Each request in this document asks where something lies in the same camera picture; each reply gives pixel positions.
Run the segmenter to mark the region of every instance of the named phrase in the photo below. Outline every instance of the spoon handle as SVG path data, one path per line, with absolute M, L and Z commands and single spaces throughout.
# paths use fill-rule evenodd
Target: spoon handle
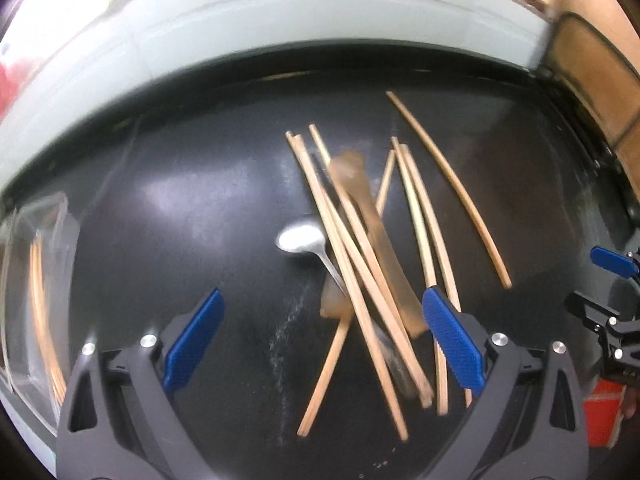
M 344 285 L 342 276 L 340 275 L 340 272 L 338 272 L 338 269 L 335 268 L 334 263 L 326 255 L 326 251 L 318 251 L 316 254 L 318 254 L 318 257 L 320 258 L 322 263 L 324 263 L 326 270 L 329 272 L 331 277 L 335 280 L 335 283 L 338 285 L 338 287 L 340 287 L 340 290 L 342 291 L 342 293 L 346 296 L 347 288 Z

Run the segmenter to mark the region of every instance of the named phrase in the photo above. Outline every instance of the chopstick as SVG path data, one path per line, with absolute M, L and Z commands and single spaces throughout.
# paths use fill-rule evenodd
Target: chopstick
M 338 266 L 340 267 L 342 278 L 345 285 L 347 286 L 347 291 L 351 298 L 351 304 L 353 305 L 354 312 L 356 314 L 356 317 L 358 318 L 358 322 L 360 323 L 365 343 L 367 344 L 367 348 L 369 349 L 373 365 L 376 369 L 376 373 L 378 374 L 378 379 L 380 380 L 380 385 L 382 386 L 383 393 L 385 394 L 386 402 L 388 403 L 389 409 L 391 410 L 391 415 L 394 423 L 396 424 L 396 429 L 398 430 L 400 439 L 404 441 L 408 438 L 406 423 L 404 421 L 404 417 L 402 416 L 398 398 L 396 397 L 396 392 L 391 382 L 391 376 L 389 375 L 389 371 L 385 365 L 385 360 L 378 343 L 378 338 L 376 337 L 376 334 L 373 330 L 373 325 L 371 323 L 371 318 L 369 316 L 369 311 L 367 310 L 362 291 L 358 286 L 358 280 L 356 279 L 356 275 L 353 271 L 353 267 L 351 267 L 348 256 L 345 253 L 344 246 L 342 245 L 342 241 L 336 231 L 331 212 L 329 210 L 327 201 L 325 200 L 325 191 L 322 188 L 322 184 L 320 183 L 318 176 L 316 175 L 316 170 L 314 169 L 313 162 L 311 161 L 311 158 L 306 151 L 306 147 L 304 145 L 302 137 L 293 137 L 290 132 L 287 132 L 287 140 L 289 141 L 291 149 L 296 155 L 296 158 L 298 159 L 298 162 L 302 167 L 303 173 L 305 173 L 309 187 L 311 188 L 311 193 L 314 197 L 314 200 L 316 201 L 318 211 L 322 218 L 322 222 L 324 223 L 324 228 L 327 232 L 327 236 L 329 237 L 329 242 L 332 245 L 334 255 L 338 262 Z M 336 343 L 336 346 L 339 346 L 341 348 L 342 345 L 338 343 Z M 324 397 L 324 393 L 326 392 L 326 388 L 328 386 L 329 380 L 331 379 L 331 375 L 333 374 L 333 371 L 335 369 L 335 362 L 330 361 L 329 357 L 335 357 L 335 359 L 337 359 L 338 354 L 339 352 L 334 352 L 334 355 L 328 356 L 327 360 L 324 363 L 322 371 L 324 372 L 324 368 L 326 367 L 327 373 L 323 374 L 321 372 L 320 379 L 322 380 L 322 382 L 319 380 L 316 384 L 316 389 L 314 390 L 314 394 L 312 395 L 311 402 L 309 403 L 302 423 L 298 428 L 298 434 L 300 436 L 305 436 L 308 434 L 311 424 L 313 423 L 313 420 L 315 418 L 315 414 L 318 412 L 320 403 L 322 402 L 322 398 Z
M 482 238 L 482 241 L 484 242 L 484 246 L 486 247 L 486 250 L 489 253 L 489 256 L 491 257 L 492 262 L 494 263 L 495 270 L 497 271 L 498 276 L 500 277 L 502 286 L 504 288 L 511 288 L 511 278 L 509 277 L 509 273 L 507 272 L 507 268 L 504 265 L 504 261 L 502 260 L 502 257 L 498 252 L 498 248 L 495 245 L 494 239 L 492 238 L 491 233 L 489 232 L 489 229 L 484 223 L 484 220 L 482 220 L 482 217 L 478 212 L 478 208 L 476 207 L 474 202 L 471 200 L 469 193 L 466 191 L 465 187 L 463 186 L 462 182 L 456 175 L 455 171 L 453 171 L 453 168 L 447 162 L 447 159 L 444 157 L 442 152 L 438 149 L 436 143 L 433 142 L 433 139 L 431 139 L 427 131 L 422 127 L 422 125 L 418 122 L 418 120 L 414 117 L 414 115 L 406 108 L 406 106 L 404 106 L 402 101 L 398 97 L 396 97 L 396 95 L 391 91 L 387 91 L 386 95 L 389 97 L 389 99 L 391 99 L 392 103 L 396 106 L 396 108 L 398 108 L 400 113 L 404 116 L 404 118 L 408 121 L 408 123 L 412 126 L 412 128 L 418 134 L 418 136 L 422 139 L 422 143 L 431 152 L 431 155 L 438 163 L 444 175 L 447 177 L 447 180 L 453 186 L 453 189 L 456 191 L 456 193 L 460 197 L 460 200 L 462 201 L 462 204 L 464 205 L 469 216 L 471 216 L 471 219 L 475 224 L 476 229 L 478 229 L 478 233 Z
M 380 181 L 380 189 L 378 190 L 378 198 L 376 200 L 376 210 L 382 218 L 385 210 L 386 197 L 389 194 L 389 185 L 391 184 L 391 176 L 394 173 L 394 164 L 396 163 L 396 151 L 389 150 L 386 158 L 385 171 L 382 172 L 382 181 Z
M 431 205 L 431 200 L 429 199 L 429 195 L 424 186 L 424 182 L 422 180 L 422 177 L 420 176 L 420 171 L 418 170 L 418 166 L 415 163 L 414 156 L 411 154 L 411 150 L 409 150 L 409 147 L 406 144 L 402 144 L 400 146 L 400 150 L 402 153 L 402 158 L 404 158 L 406 166 L 409 170 L 409 174 L 414 181 L 415 190 L 418 193 L 418 199 L 420 200 L 420 205 L 422 206 L 424 217 L 427 220 L 431 238 L 433 239 L 433 245 L 436 249 L 438 262 L 440 263 L 440 270 L 442 272 L 442 279 L 444 280 L 444 286 L 445 290 L 447 291 L 447 296 L 449 297 L 449 301 L 453 304 L 456 310 L 458 312 L 462 312 L 462 310 L 460 309 L 458 288 L 456 286 L 456 280 L 453 276 L 451 261 L 449 260 L 449 253 L 447 253 L 447 247 L 444 243 L 444 238 L 442 237 L 440 224 L 438 224 L 436 213 L 433 209 L 433 205 Z M 471 404 L 471 400 L 471 390 L 465 389 L 465 403 L 467 406 Z
M 47 379 L 50 381 L 51 391 L 58 407 L 62 406 L 66 394 L 66 381 L 56 356 L 49 331 L 49 313 L 45 303 L 42 279 L 42 237 L 36 235 L 30 247 L 31 314 L 35 327 L 36 341 L 44 361 Z
M 391 137 L 391 143 L 396 150 L 396 158 L 398 159 L 398 168 L 404 183 L 404 191 L 409 203 L 409 210 L 414 221 L 415 236 L 418 240 L 418 248 L 420 252 L 420 260 L 422 261 L 422 272 L 424 273 L 424 283 L 426 288 L 437 285 L 436 270 L 433 265 L 433 257 L 431 256 L 431 248 L 429 247 L 429 239 L 427 238 L 427 229 L 424 225 L 424 219 L 420 211 L 420 204 L 415 193 L 414 183 L 411 180 L 409 170 L 398 139 Z M 440 348 L 440 345 L 433 338 L 434 357 L 436 361 L 436 412 L 438 415 L 446 415 L 449 412 L 449 383 L 447 381 L 447 361 Z
M 329 206 L 329 209 L 331 210 L 331 215 L 334 218 L 334 223 L 338 228 L 338 232 L 340 233 L 342 242 L 344 243 L 344 246 L 347 249 L 349 256 L 351 257 L 351 261 L 353 261 L 365 287 L 369 291 L 371 299 L 378 308 L 382 320 L 389 328 L 391 339 L 394 341 L 394 343 L 396 343 L 400 355 L 406 362 L 407 369 L 409 370 L 412 379 L 415 381 L 418 391 L 426 391 L 429 396 L 429 401 L 431 401 L 431 399 L 433 398 L 433 389 L 431 388 L 427 377 L 424 375 L 422 368 L 420 368 L 420 363 L 415 357 L 414 351 L 411 347 L 411 343 L 409 343 L 409 340 L 407 338 L 402 336 L 400 327 L 394 323 L 394 319 L 391 313 L 389 312 L 388 308 L 386 308 L 385 299 L 382 295 L 382 292 L 380 291 L 376 280 L 373 278 L 369 267 L 367 267 L 364 258 L 360 254 L 360 251 L 356 247 L 355 242 L 351 238 L 347 227 L 344 225 L 344 222 L 342 222 L 340 215 L 338 215 L 338 211 L 336 210 L 335 206 L 329 201 L 327 196 L 325 196 L 325 199 L 327 205 Z
M 328 168 L 329 163 L 331 162 L 331 155 L 329 155 L 329 151 L 326 148 L 324 140 L 322 140 L 322 137 L 320 136 L 320 132 L 318 131 L 318 128 L 316 128 L 315 124 L 310 124 L 309 131 L 311 132 L 311 136 L 313 137 L 314 142 L 318 147 L 318 152 L 320 153 L 320 158 L 322 158 L 322 163 L 326 168 Z M 366 258 L 367 263 L 369 264 L 371 273 L 373 274 L 376 280 L 376 283 L 378 284 L 385 298 L 386 308 L 391 310 L 391 313 L 393 314 L 394 319 L 396 320 L 396 323 L 398 323 L 398 325 L 401 327 L 402 331 L 404 332 L 404 337 L 407 339 L 407 341 L 409 341 L 409 336 L 407 335 L 406 330 L 404 329 L 404 324 L 402 323 L 400 313 L 398 312 L 398 306 L 396 305 L 396 301 L 394 300 L 393 295 L 391 294 L 391 289 L 389 288 L 386 282 L 385 276 L 382 273 L 382 268 L 378 263 L 378 259 L 376 258 L 376 253 L 374 252 L 373 247 L 371 246 L 369 237 L 367 237 L 367 232 L 365 231 L 364 226 L 360 221 L 360 217 L 358 216 L 358 213 L 356 212 L 356 209 L 353 203 L 351 202 L 349 195 L 344 190 L 344 188 L 340 185 L 340 183 L 333 182 L 333 184 L 334 184 L 335 192 L 338 195 L 338 199 L 340 199 L 340 203 L 342 204 L 342 208 L 344 209 L 344 212 L 347 215 L 347 219 L 349 220 L 351 229 L 353 230 L 356 240 L 358 241 L 360 247 L 362 248 L 362 253 L 364 254 L 364 257 Z M 428 392 L 426 390 L 425 391 L 418 390 L 418 392 L 420 393 L 420 400 L 422 401 L 422 405 L 425 406 L 425 404 L 429 404 L 430 400 L 428 398 L 429 397 Z

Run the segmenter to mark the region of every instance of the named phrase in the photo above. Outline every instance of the red object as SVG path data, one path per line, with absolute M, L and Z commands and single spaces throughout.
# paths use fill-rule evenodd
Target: red object
M 600 380 L 593 393 L 584 401 L 589 446 L 606 447 L 612 435 L 617 432 L 623 392 L 624 387 L 620 384 Z
M 9 78 L 6 68 L 0 64 L 0 117 L 14 101 L 18 93 L 18 84 Z

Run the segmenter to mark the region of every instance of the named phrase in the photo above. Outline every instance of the bamboo chopstick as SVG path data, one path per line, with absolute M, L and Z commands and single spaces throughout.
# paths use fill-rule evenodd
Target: bamboo chopstick
M 328 204 L 324 198 L 324 189 L 322 188 L 322 184 L 320 183 L 318 176 L 316 175 L 316 170 L 314 169 L 311 158 L 306 151 L 306 147 L 304 145 L 302 137 L 293 137 L 290 132 L 287 132 L 287 140 L 289 141 L 291 149 L 293 150 L 296 158 L 300 163 L 300 166 L 302 167 L 303 173 L 305 173 L 309 187 L 311 188 L 311 193 L 314 197 L 314 200 L 316 201 L 316 205 L 318 206 L 318 211 L 322 218 L 322 222 L 324 223 L 324 228 L 327 231 L 329 241 L 332 245 L 332 248 L 334 249 L 334 254 L 338 262 L 338 266 L 340 267 L 340 272 L 342 273 L 342 278 L 351 298 L 354 312 L 356 314 L 356 317 L 358 318 L 358 322 L 360 323 L 362 334 L 369 349 L 373 365 L 378 374 L 378 379 L 380 380 L 380 385 L 382 386 L 383 393 L 385 394 L 386 402 L 388 403 L 389 409 L 391 410 L 391 415 L 394 423 L 396 424 L 398 434 L 401 440 L 406 440 L 408 438 L 406 423 L 404 422 L 404 417 L 402 416 L 402 411 L 400 410 L 400 404 L 398 403 L 398 398 L 396 397 L 396 392 L 391 382 L 391 376 L 389 375 L 389 371 L 386 368 L 382 350 L 380 349 L 380 345 L 378 343 L 378 338 L 376 337 L 376 334 L 373 330 L 369 311 L 367 310 L 364 297 L 362 295 L 360 287 L 358 286 L 358 280 L 356 279 L 353 267 L 351 267 L 351 263 L 344 250 L 344 246 L 342 245 L 341 239 L 336 231 L 331 212 L 329 211 Z M 329 366 L 329 368 L 335 368 L 335 364 L 328 364 L 327 361 L 325 361 L 325 367 Z M 328 381 L 331 379 L 332 373 L 333 369 L 331 369 L 331 371 L 324 376 L 321 373 L 321 380 L 324 381 L 322 383 L 319 381 L 318 384 L 316 384 L 318 395 L 316 395 L 316 391 L 314 391 L 311 399 L 312 401 L 317 402 L 317 405 L 312 405 L 310 403 L 307 407 L 306 411 L 309 413 L 309 415 L 305 413 L 303 421 L 298 428 L 298 434 L 300 436 L 305 436 L 306 434 L 308 434 L 311 424 L 313 423 L 313 420 L 315 418 L 315 415 L 311 414 L 314 412 L 318 412 L 320 402 L 324 397 L 324 393 L 328 386 Z
M 42 279 L 42 237 L 37 235 L 30 248 L 29 282 L 31 290 L 31 315 L 35 327 L 36 341 L 45 365 L 47 380 L 58 407 L 62 406 L 66 394 L 66 381 L 53 339 L 49 331 L 49 313 L 45 302 Z
M 389 328 L 391 339 L 394 343 L 396 343 L 398 351 L 404 359 L 407 369 L 409 370 L 409 373 L 411 374 L 411 377 L 414 380 L 418 391 L 427 391 L 427 394 L 429 396 L 429 403 L 431 403 L 431 399 L 433 399 L 433 389 L 431 388 L 427 377 L 422 371 L 418 359 L 415 357 L 414 350 L 411 347 L 411 343 L 409 343 L 409 340 L 407 338 L 402 336 L 402 330 L 400 326 L 394 323 L 395 320 L 392 317 L 391 312 L 388 308 L 386 308 L 385 299 L 382 295 L 382 292 L 380 291 L 376 280 L 373 278 L 369 267 L 367 267 L 364 258 L 360 254 L 360 251 L 356 247 L 355 242 L 351 238 L 347 227 L 344 225 L 344 222 L 342 222 L 340 215 L 338 215 L 338 211 L 336 210 L 335 206 L 329 201 L 327 196 L 325 196 L 325 199 L 327 200 L 327 205 L 331 210 L 331 215 L 334 218 L 334 223 L 338 227 L 338 232 L 340 233 L 342 242 L 344 243 L 344 246 L 349 253 L 351 261 L 353 261 L 365 287 L 367 287 L 369 295 L 378 308 L 382 320 Z
M 326 167 L 329 167 L 331 156 L 329 155 L 329 151 L 324 143 L 324 140 L 322 140 L 322 136 L 320 135 L 318 128 L 316 128 L 314 124 L 311 124 L 309 126 L 309 131 L 311 132 L 311 136 L 313 137 L 314 142 L 318 147 L 322 162 Z M 360 218 L 356 213 L 356 209 L 354 208 L 353 203 L 351 203 L 351 199 L 349 198 L 347 192 L 338 182 L 334 182 L 334 188 L 335 192 L 338 195 L 338 198 L 340 199 L 340 202 L 342 203 L 342 208 L 344 209 L 351 224 L 351 229 L 353 230 L 353 233 L 355 234 L 356 239 L 358 240 L 358 243 L 362 248 L 362 252 L 367 259 L 370 272 L 375 280 L 374 284 L 376 285 L 376 290 L 382 294 L 382 296 L 379 298 L 379 300 L 382 301 L 374 300 L 374 302 L 376 303 L 376 307 L 380 311 L 380 316 L 382 316 L 382 320 L 386 324 L 393 341 L 396 343 L 396 347 L 398 347 L 398 351 L 400 352 L 402 360 L 406 364 L 407 369 L 409 370 L 409 373 L 411 374 L 411 377 L 415 382 L 416 389 L 418 390 L 418 397 L 420 398 L 422 407 L 428 408 L 429 406 L 431 406 L 431 403 L 433 401 L 433 389 L 429 384 L 427 376 L 420 367 L 418 359 L 415 356 L 414 349 L 409 342 L 409 336 L 404 329 L 404 324 L 402 323 L 402 320 L 400 318 L 398 307 L 396 306 L 396 302 L 391 295 L 391 290 L 389 289 L 386 279 L 382 274 L 382 269 L 380 268 L 380 264 L 378 263 L 376 254 L 370 244 L 369 237 L 367 237 L 364 226 L 360 222 Z M 351 236 L 349 236 L 348 241 L 345 240 L 344 236 L 342 236 L 342 241 L 345 245 L 348 245 L 348 241 L 352 241 Z M 354 259 L 354 257 L 361 257 L 360 252 L 357 249 L 356 253 L 357 255 L 349 251 L 352 260 Z M 401 346 L 397 341 L 398 337 L 403 338 L 405 344 Z
M 389 99 L 391 99 L 392 103 L 396 106 L 396 108 L 398 108 L 400 113 L 404 116 L 404 118 L 418 134 L 418 136 L 422 139 L 423 144 L 431 152 L 431 155 L 440 166 L 440 169 L 447 177 L 447 180 L 450 182 L 450 184 L 453 186 L 453 189 L 460 197 L 460 200 L 462 201 L 462 204 L 464 205 L 469 216 L 471 216 L 476 229 L 478 229 L 478 233 L 482 238 L 482 241 L 484 242 L 484 246 L 486 247 L 491 260 L 494 263 L 495 270 L 498 272 L 498 276 L 500 277 L 502 286 L 504 288 L 511 288 L 511 278 L 509 277 L 509 273 L 507 272 L 507 268 L 504 265 L 504 261 L 502 260 L 502 257 L 498 252 L 498 248 L 495 245 L 494 239 L 492 238 L 489 229 L 484 223 L 484 220 L 482 220 L 482 217 L 478 212 L 478 208 L 471 200 L 469 193 L 466 191 L 455 171 L 453 171 L 453 168 L 447 162 L 447 159 L 438 149 L 436 143 L 433 142 L 433 139 L 431 139 L 427 131 L 422 127 L 422 125 L 412 115 L 412 113 L 404 106 L 404 104 L 402 104 L 402 101 L 398 99 L 398 97 L 396 97 L 396 95 L 391 91 L 387 91 L 386 95 L 389 97 Z
M 391 143 L 396 150 L 396 158 L 398 159 L 398 168 L 404 183 L 409 209 L 414 221 L 415 236 L 418 239 L 418 248 L 420 251 L 420 260 L 422 261 L 422 272 L 424 273 L 424 283 L 426 288 L 437 285 L 436 270 L 433 265 L 433 257 L 431 256 L 431 248 L 429 247 L 429 239 L 427 238 L 427 229 L 424 225 L 424 219 L 420 211 L 420 204 L 416 196 L 414 183 L 411 180 L 409 170 L 407 169 L 404 156 L 398 144 L 396 137 L 391 137 Z M 446 415 L 449 413 L 449 382 L 447 381 L 447 361 L 440 345 L 433 338 L 434 357 L 436 361 L 436 412 L 438 415 Z
M 414 156 L 411 154 L 409 147 L 406 144 L 402 144 L 400 146 L 400 149 L 402 152 L 402 157 L 404 158 L 406 166 L 409 170 L 409 174 L 414 181 L 415 190 L 418 193 L 418 199 L 420 200 L 420 205 L 422 206 L 424 217 L 427 220 L 431 238 L 433 239 L 433 245 L 436 249 L 438 262 L 440 263 L 440 271 L 442 272 L 442 278 L 444 280 L 444 286 L 445 290 L 447 291 L 447 296 L 449 297 L 449 301 L 453 304 L 456 310 L 458 312 L 462 312 L 462 310 L 460 309 L 458 288 L 456 286 L 456 280 L 453 276 L 451 261 L 449 260 L 449 253 L 447 253 L 447 247 L 444 243 L 444 238 L 442 237 L 440 224 L 438 224 L 438 219 L 433 209 L 433 205 L 431 205 L 431 200 L 429 199 L 427 189 L 424 186 L 424 182 L 422 180 L 422 177 L 420 176 L 420 171 L 418 170 L 418 166 L 415 163 Z M 467 406 L 471 404 L 471 400 L 471 390 L 465 389 L 465 403 Z
M 380 189 L 378 190 L 378 198 L 376 200 L 376 210 L 382 218 L 382 213 L 385 210 L 386 197 L 389 194 L 389 185 L 391 184 L 391 176 L 394 173 L 394 164 L 396 163 L 395 150 L 389 150 L 389 155 L 386 158 L 385 171 L 382 172 L 382 180 L 380 181 Z
M 324 360 L 324 365 L 322 365 L 318 382 L 316 383 L 314 392 L 311 395 L 309 404 L 306 407 L 305 415 L 302 417 L 302 421 L 300 422 L 298 436 L 307 436 L 309 434 L 309 430 L 311 430 L 314 420 L 316 420 L 316 415 L 318 414 L 320 404 L 322 404 L 322 400 L 324 399 L 326 389 L 329 387 L 331 377 L 334 374 L 335 365 L 338 363 L 338 357 L 340 357 L 340 352 L 342 351 L 342 346 L 344 345 L 344 340 L 347 337 L 352 320 L 353 310 L 350 310 L 348 313 L 344 314 L 338 322 L 338 328 L 335 330 L 334 339 L 331 341 L 329 352 Z
M 329 151 L 326 148 L 324 140 L 322 140 L 322 137 L 320 136 L 320 132 L 318 131 L 318 128 L 316 128 L 315 124 L 310 124 L 309 131 L 311 132 L 311 136 L 313 137 L 314 142 L 318 147 L 320 158 L 322 158 L 322 163 L 326 168 L 328 168 L 329 163 L 331 162 L 331 155 L 329 155 Z M 385 276 L 382 273 L 382 268 L 378 263 L 376 253 L 374 252 L 373 247 L 371 246 L 369 237 L 367 237 L 367 232 L 365 231 L 364 226 L 360 221 L 360 217 L 358 216 L 358 213 L 356 212 L 356 209 L 353 203 L 351 202 L 349 195 L 344 190 L 344 188 L 340 185 L 340 183 L 333 182 L 333 184 L 334 184 L 335 192 L 338 195 L 338 198 L 340 199 L 340 203 L 342 204 L 342 208 L 344 209 L 344 212 L 347 215 L 347 219 L 349 220 L 351 229 L 353 229 L 353 233 L 355 234 L 356 240 L 358 241 L 358 244 L 362 248 L 362 253 L 364 254 L 364 257 L 367 260 L 367 263 L 369 264 L 371 273 L 373 274 L 373 277 L 375 278 L 376 283 L 378 284 L 380 290 L 382 291 L 382 294 L 386 301 L 386 307 L 391 310 L 391 313 L 393 314 L 396 320 L 396 323 L 398 323 L 398 325 L 402 328 L 402 331 L 404 332 L 404 336 L 406 337 L 407 341 L 409 341 L 409 336 L 407 335 L 406 330 L 404 329 L 404 324 L 402 323 L 400 313 L 398 312 L 398 306 L 396 305 L 396 301 L 394 300 L 394 297 L 391 294 L 391 289 L 389 288 L 388 283 L 386 282 Z M 418 393 L 420 394 L 420 400 L 422 401 L 422 405 L 423 406 L 428 405 L 430 403 L 428 392 L 426 390 L 425 391 L 418 390 Z

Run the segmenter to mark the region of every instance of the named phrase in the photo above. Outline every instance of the spoon bowl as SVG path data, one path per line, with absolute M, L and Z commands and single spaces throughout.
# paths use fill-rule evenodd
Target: spoon bowl
M 317 253 L 318 249 L 324 251 L 326 236 L 318 220 L 305 218 L 280 231 L 276 245 L 287 253 Z

